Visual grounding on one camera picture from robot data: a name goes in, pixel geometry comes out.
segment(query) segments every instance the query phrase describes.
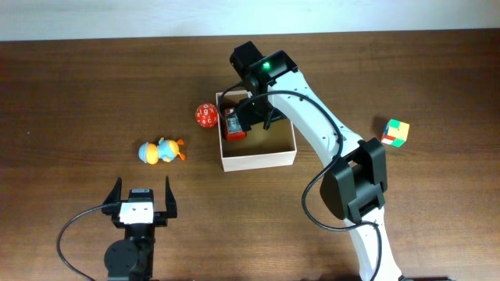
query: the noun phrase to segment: wooden table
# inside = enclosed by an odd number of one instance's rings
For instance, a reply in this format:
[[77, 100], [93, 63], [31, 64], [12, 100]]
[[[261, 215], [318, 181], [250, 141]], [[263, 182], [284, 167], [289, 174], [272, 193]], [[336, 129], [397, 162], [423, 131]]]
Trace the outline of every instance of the wooden table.
[[[387, 233], [406, 276], [500, 279], [500, 30], [142, 38], [0, 44], [0, 279], [80, 280], [55, 238], [100, 205], [170, 177], [179, 218], [157, 229], [161, 280], [337, 280], [359, 266], [347, 233], [314, 226], [300, 207], [322, 168], [296, 132], [293, 166], [224, 173], [216, 130], [194, 118], [238, 81], [232, 50], [284, 49], [331, 111], [366, 139], [384, 120], [411, 124], [387, 147]], [[182, 137], [187, 161], [146, 165], [140, 144]], [[342, 226], [319, 188], [312, 213]], [[71, 226], [62, 250], [96, 279], [123, 238], [98, 213]]]

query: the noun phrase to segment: blue toy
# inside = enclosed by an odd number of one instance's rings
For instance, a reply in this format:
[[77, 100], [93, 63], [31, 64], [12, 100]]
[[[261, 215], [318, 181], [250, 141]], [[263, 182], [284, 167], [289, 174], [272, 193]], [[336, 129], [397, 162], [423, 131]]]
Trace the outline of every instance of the blue toy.
[[184, 141], [182, 139], [175, 141], [161, 138], [158, 142], [158, 146], [145, 143], [141, 146], [141, 148], [139, 148], [139, 158], [144, 163], [149, 163], [151, 165], [156, 164], [158, 159], [170, 162], [178, 155], [182, 160], [186, 160], [186, 155], [179, 152], [179, 145], [184, 145]]

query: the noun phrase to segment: white cardboard box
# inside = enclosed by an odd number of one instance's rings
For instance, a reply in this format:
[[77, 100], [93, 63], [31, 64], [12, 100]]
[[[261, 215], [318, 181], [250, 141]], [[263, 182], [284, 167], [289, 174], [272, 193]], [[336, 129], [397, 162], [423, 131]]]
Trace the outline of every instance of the white cardboard box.
[[[247, 91], [231, 91], [224, 96], [223, 105], [236, 105], [247, 98]], [[263, 124], [252, 126], [244, 140], [226, 141], [219, 126], [220, 157], [224, 172], [245, 169], [269, 168], [292, 165], [297, 155], [293, 124], [289, 119], [282, 119], [271, 124], [268, 130]]]

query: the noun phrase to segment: red battery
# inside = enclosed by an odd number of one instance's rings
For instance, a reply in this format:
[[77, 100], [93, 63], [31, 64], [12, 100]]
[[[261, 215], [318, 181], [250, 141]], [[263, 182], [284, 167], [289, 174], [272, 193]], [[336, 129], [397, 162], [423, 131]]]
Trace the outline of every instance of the red battery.
[[224, 110], [224, 115], [226, 119], [223, 120], [223, 124], [224, 124], [224, 133], [226, 134], [226, 141], [240, 141], [247, 137], [247, 132], [241, 129], [238, 117], [236, 115], [227, 117], [233, 111], [234, 108], [228, 108]]

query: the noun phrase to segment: colorful cube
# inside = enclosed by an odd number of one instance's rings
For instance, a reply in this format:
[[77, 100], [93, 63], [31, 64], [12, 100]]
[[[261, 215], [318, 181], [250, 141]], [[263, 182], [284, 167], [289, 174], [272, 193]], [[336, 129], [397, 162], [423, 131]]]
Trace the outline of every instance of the colorful cube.
[[405, 143], [408, 137], [408, 131], [409, 124], [391, 119], [385, 126], [382, 140], [380, 141], [399, 148]]

